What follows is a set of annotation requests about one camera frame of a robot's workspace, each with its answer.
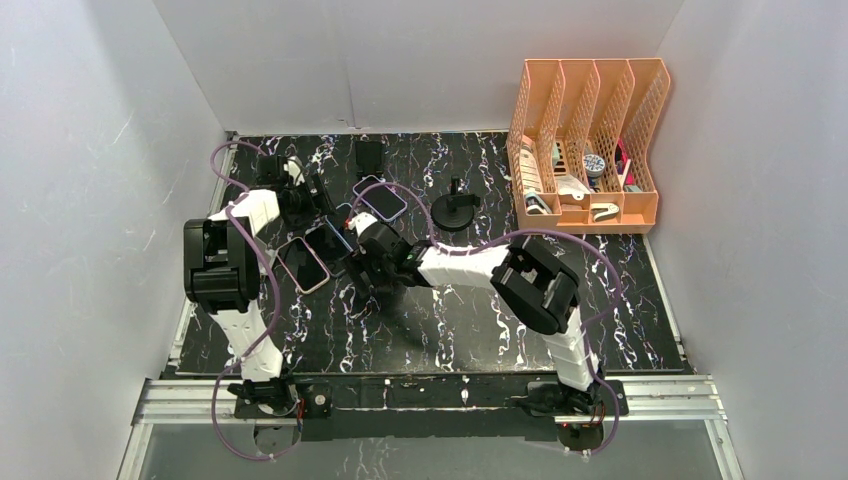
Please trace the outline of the pink case phone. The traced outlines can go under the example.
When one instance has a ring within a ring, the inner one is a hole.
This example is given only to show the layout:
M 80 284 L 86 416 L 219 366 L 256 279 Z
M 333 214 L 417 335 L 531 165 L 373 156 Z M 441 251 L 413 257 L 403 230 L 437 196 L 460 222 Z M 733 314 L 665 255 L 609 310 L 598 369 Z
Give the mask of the pink case phone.
M 329 282 L 329 270 L 303 237 L 293 237 L 276 254 L 298 294 L 312 294 Z

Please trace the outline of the black round base phone stand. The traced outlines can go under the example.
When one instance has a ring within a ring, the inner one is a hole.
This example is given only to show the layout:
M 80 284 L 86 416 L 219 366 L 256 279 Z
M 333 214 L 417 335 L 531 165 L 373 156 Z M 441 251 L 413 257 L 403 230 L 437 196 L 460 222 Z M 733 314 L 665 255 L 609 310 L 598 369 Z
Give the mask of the black round base phone stand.
M 430 219 L 442 231 L 459 232 L 471 225 L 480 207 L 481 197 L 462 190 L 461 179 L 452 176 L 450 191 L 431 205 Z

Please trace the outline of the orange desk file organizer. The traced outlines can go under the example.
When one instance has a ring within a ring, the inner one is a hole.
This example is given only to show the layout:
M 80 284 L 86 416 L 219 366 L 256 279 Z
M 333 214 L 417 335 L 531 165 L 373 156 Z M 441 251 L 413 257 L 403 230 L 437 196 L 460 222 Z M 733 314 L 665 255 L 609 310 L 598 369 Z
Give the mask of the orange desk file organizer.
M 656 224 L 659 193 L 649 168 L 654 131 L 671 89 L 669 71 L 660 58 L 527 59 L 508 131 L 507 151 L 513 201 L 522 228 L 582 234 L 646 234 Z M 519 170 L 521 139 L 535 142 L 544 191 L 538 194 L 551 215 L 527 215 Z M 631 158 L 633 184 L 622 187 L 615 151 L 622 139 Z M 551 153 L 559 144 L 562 160 L 552 169 Z M 602 156 L 604 174 L 586 175 L 585 154 Z M 571 174 L 592 193 L 582 201 L 559 196 L 555 175 Z M 613 220 L 594 222 L 590 205 L 616 203 Z

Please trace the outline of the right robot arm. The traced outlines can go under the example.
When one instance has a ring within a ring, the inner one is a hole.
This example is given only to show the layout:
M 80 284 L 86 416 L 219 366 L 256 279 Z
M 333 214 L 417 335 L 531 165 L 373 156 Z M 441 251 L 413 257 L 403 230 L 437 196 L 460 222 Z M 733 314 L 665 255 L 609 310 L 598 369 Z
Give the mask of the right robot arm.
M 598 418 L 620 410 L 617 394 L 588 344 L 578 275 L 535 232 L 512 232 L 485 246 L 447 247 L 430 240 L 412 243 L 370 214 L 357 214 L 342 226 L 354 242 L 344 265 L 358 292 L 486 289 L 496 292 L 522 325 L 542 337 L 556 378 L 528 383 L 525 394 L 510 398 L 510 405 L 535 416 Z

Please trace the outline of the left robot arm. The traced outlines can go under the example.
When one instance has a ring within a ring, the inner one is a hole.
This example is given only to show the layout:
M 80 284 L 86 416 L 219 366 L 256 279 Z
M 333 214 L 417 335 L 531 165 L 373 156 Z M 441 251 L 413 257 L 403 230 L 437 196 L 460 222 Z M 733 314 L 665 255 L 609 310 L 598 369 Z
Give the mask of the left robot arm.
M 306 295 L 325 285 L 331 273 L 303 238 L 271 251 L 258 235 L 277 219 L 306 226 L 328 207 L 324 188 L 307 182 L 297 157 L 263 157 L 255 188 L 184 225 L 186 297 L 221 328 L 236 356 L 242 380 L 229 385 L 229 392 L 267 415 L 289 415 L 303 402 L 260 312 L 261 284 L 279 264 Z

